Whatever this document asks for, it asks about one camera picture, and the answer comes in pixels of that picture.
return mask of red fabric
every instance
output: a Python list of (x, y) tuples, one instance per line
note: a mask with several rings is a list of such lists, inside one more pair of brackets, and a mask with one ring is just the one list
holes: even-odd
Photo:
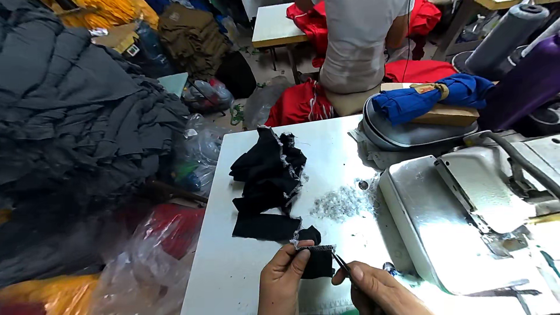
[(315, 68), (320, 68), (325, 62), (327, 40), (325, 2), (316, 4), (309, 12), (304, 12), (292, 4), (286, 9), (286, 16), (307, 35), (315, 47), (317, 56), (311, 63)]
[(334, 117), (334, 109), (323, 87), (309, 78), (305, 83), (287, 88), (270, 109), (269, 127), (286, 126)]
[(456, 74), (449, 62), (435, 60), (398, 60), (385, 65), (385, 76), (392, 82), (432, 83)]
[(428, 0), (414, 0), (414, 8), (410, 12), (409, 35), (428, 35), (441, 19), (441, 11)]
[(41, 303), (0, 302), (1, 315), (46, 315), (45, 306)]
[[(328, 45), (325, 2), (321, 1), (313, 7), (313, 10), (304, 12), (295, 4), (286, 9), (286, 16), (307, 35), (309, 41), (315, 47), (317, 56), (313, 58), (312, 64), (320, 68), (325, 62), (326, 47)], [(410, 13), (409, 35), (428, 35), (441, 19), (441, 11), (428, 0), (415, 0), (414, 8)]]
[(158, 205), (149, 219), (146, 238), (161, 238), (161, 247), (169, 255), (181, 259), (200, 231), (205, 209), (195, 209), (174, 203)]

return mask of white sewing machine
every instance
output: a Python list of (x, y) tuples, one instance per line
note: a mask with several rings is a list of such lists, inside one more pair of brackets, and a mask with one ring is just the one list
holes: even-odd
[(531, 244), (560, 254), (557, 232), (528, 224), (560, 211), (560, 137), (501, 135), (510, 154), (479, 132), (464, 138), (468, 146), (394, 164), (381, 176), (417, 272), (448, 293), (529, 283)]

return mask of brown fabric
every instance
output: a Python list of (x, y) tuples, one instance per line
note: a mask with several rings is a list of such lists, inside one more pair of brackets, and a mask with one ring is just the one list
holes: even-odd
[(160, 16), (162, 45), (182, 71), (197, 80), (208, 81), (230, 50), (226, 37), (210, 12), (188, 9), (172, 3)]

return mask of white shirt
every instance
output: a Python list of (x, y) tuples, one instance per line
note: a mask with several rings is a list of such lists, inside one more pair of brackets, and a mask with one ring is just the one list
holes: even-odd
[(414, 0), (325, 0), (329, 44), (319, 81), (347, 94), (374, 88), (385, 74), (385, 37)]

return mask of table leg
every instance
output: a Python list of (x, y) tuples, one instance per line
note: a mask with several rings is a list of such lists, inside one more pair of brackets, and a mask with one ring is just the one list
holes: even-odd
[(272, 67), (274, 71), (276, 71), (276, 53), (274, 52), (274, 48), (270, 48), (270, 57), (272, 58)]
[(452, 45), (455, 45), (457, 37), (469, 21), (470, 17), (475, 14), (480, 8), (480, 5), (475, 3), (474, 0), (463, 0), (459, 7), (453, 22), (440, 40), (437, 46), (436, 53), (433, 54), (432, 60), (445, 61), (447, 51)]
[(296, 61), (293, 57), (293, 45), (287, 45), (286, 48), (288, 48), (288, 58), (290, 59), (290, 66), (292, 66), (293, 81), (300, 84), (300, 76), (297, 74)]

